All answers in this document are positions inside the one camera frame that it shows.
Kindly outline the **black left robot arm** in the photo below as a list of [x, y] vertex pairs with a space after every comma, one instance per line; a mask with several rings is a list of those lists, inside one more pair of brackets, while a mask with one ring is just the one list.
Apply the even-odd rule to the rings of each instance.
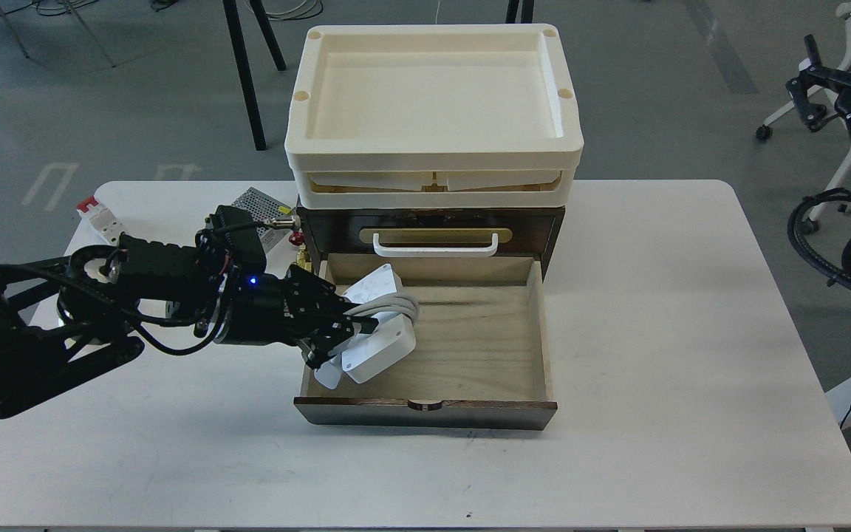
[[377, 322], [293, 265], [266, 273], [256, 233], [205, 230], [195, 246], [124, 235], [43, 262], [0, 264], [0, 420], [133, 361], [207, 344], [300, 347], [319, 368]]

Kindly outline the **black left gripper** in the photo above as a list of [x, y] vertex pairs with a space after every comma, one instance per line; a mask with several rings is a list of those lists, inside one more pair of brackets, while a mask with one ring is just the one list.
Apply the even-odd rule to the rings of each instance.
[[297, 265], [290, 265], [281, 279], [243, 275], [229, 293], [216, 343], [300, 347], [314, 369], [338, 356], [352, 337], [372, 334], [379, 326], [372, 316], [346, 316], [349, 302], [338, 296], [335, 285]]

